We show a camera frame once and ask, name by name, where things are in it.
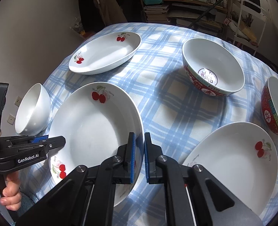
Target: blue gripper pad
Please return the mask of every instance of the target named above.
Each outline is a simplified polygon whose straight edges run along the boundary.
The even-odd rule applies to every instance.
[[[146,177],[146,182],[149,182],[150,179],[150,166],[148,162],[148,153],[147,153],[147,147],[146,147],[146,138],[144,139],[144,162],[145,162],[145,177]]]
[[[131,153],[131,183],[134,182],[134,175],[135,175],[135,148],[136,148],[136,136],[133,133],[132,153]]]
[[[48,139],[48,135],[41,136],[41,137],[36,137],[36,138],[32,141],[32,143],[39,143],[40,141],[46,140],[46,139]]]

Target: finger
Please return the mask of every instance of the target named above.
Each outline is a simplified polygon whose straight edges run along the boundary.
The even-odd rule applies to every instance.
[[[3,195],[5,197],[14,196],[18,192],[20,184],[21,182],[19,179],[9,181],[6,185],[6,188],[2,191]]]
[[[7,181],[15,181],[19,179],[19,171],[12,172],[6,176]]]
[[[2,197],[0,199],[0,203],[2,205],[14,205],[17,204],[21,201],[22,199],[22,195],[20,193],[20,191],[18,191],[18,193],[16,193],[15,196],[11,196],[11,197]]]
[[[21,202],[14,204],[14,205],[7,205],[6,209],[12,210],[12,211],[17,211],[21,207]]]

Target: red bowl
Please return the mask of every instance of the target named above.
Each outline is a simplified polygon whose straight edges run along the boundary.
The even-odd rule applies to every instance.
[[[270,76],[261,93],[261,113],[270,130],[278,135],[278,79]]]
[[[196,88],[211,96],[240,91],[244,72],[236,58],[221,45],[204,38],[191,38],[182,46],[183,66]]]

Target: ceramic dish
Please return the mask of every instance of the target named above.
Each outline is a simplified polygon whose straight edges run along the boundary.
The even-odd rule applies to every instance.
[[[192,38],[183,44],[182,55],[190,81],[205,94],[227,96],[243,88],[245,76],[241,66],[221,45]]]
[[[183,165],[203,165],[255,214],[271,198],[278,158],[270,136],[249,122],[234,122],[209,134]]]
[[[51,117],[50,97],[37,83],[24,96],[15,119],[15,131],[20,135],[35,136],[46,129]]]
[[[128,196],[141,170],[144,140],[140,113],[131,97],[113,84],[94,82],[77,89],[63,102],[50,128],[50,138],[66,138],[64,148],[49,159],[55,183],[78,165],[93,167],[116,155],[118,146],[128,142],[129,132],[136,134],[134,183],[116,185],[114,205]]]
[[[278,79],[274,76],[263,87],[261,113],[271,131],[278,135]]]
[[[114,32],[98,37],[76,51],[69,69],[83,75],[103,73],[128,61],[141,44],[134,32]]]

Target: table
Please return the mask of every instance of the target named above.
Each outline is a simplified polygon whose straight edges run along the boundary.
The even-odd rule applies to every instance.
[[[91,82],[106,81],[128,92],[138,106],[144,131],[151,133],[153,143],[160,145],[164,154],[179,163],[183,163],[209,133],[236,121],[253,122],[265,129],[278,154],[278,136],[269,130],[260,114],[262,88],[269,76],[278,77],[267,65],[219,38],[172,25],[115,24],[104,28],[81,46],[116,31],[132,31],[142,37],[136,54],[120,67],[94,76],[69,71],[73,54],[66,57],[44,84],[52,102],[52,118],[76,89]],[[241,91],[229,97],[212,97],[192,85],[182,66],[182,44],[193,37],[215,41],[236,57],[245,75]],[[48,134],[50,126],[51,123],[42,134]],[[54,187],[48,161],[22,170],[20,178],[22,191],[36,201]],[[264,225],[277,211],[278,176],[272,197],[261,214]],[[143,165],[134,189],[115,207],[113,225],[165,225],[164,215],[163,186],[146,183]]]

